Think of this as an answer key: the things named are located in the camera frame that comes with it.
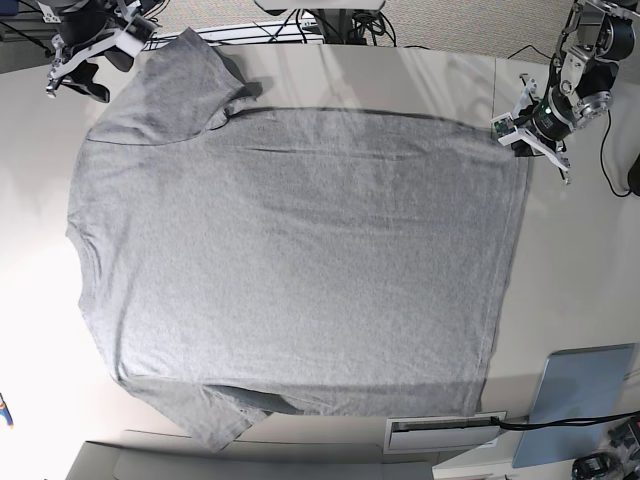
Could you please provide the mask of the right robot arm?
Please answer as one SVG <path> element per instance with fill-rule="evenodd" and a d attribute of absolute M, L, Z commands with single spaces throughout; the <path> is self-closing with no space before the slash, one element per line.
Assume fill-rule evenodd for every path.
<path fill-rule="evenodd" d="M 95 101 L 110 101 L 110 91 L 94 81 L 104 57 L 116 69 L 127 72 L 150 40 L 156 24 L 151 12 L 159 1 L 41 1 L 44 19 L 53 22 L 53 60 L 46 86 L 55 97 L 66 87 Z"/>

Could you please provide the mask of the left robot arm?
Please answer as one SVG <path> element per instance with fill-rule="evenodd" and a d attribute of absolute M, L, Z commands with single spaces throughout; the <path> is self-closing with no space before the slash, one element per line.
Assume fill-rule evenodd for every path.
<path fill-rule="evenodd" d="M 544 157 L 571 182 L 566 138 L 610 114 L 620 63 L 636 45 L 637 1 L 575 1 L 540 90 L 522 74 L 513 110 L 492 120 L 498 141 L 518 156 Z"/>

